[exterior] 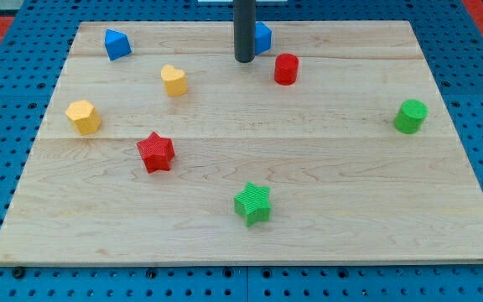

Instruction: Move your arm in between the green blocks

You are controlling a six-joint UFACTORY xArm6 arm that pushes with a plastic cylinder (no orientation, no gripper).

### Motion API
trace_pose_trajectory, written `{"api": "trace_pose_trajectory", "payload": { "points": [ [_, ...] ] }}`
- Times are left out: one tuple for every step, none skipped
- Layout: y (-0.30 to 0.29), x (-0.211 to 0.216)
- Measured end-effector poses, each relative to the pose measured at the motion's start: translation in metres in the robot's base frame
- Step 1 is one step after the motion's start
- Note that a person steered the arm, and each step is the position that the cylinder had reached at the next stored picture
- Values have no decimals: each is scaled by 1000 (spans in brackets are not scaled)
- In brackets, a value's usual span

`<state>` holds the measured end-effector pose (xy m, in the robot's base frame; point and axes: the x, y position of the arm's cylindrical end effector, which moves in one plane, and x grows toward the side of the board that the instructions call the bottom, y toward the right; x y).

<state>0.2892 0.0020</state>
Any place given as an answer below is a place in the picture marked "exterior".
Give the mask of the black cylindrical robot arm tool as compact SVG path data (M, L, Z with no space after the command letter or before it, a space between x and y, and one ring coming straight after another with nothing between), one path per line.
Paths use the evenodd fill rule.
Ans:
M249 63L255 57L256 1L234 0L234 55L240 63Z

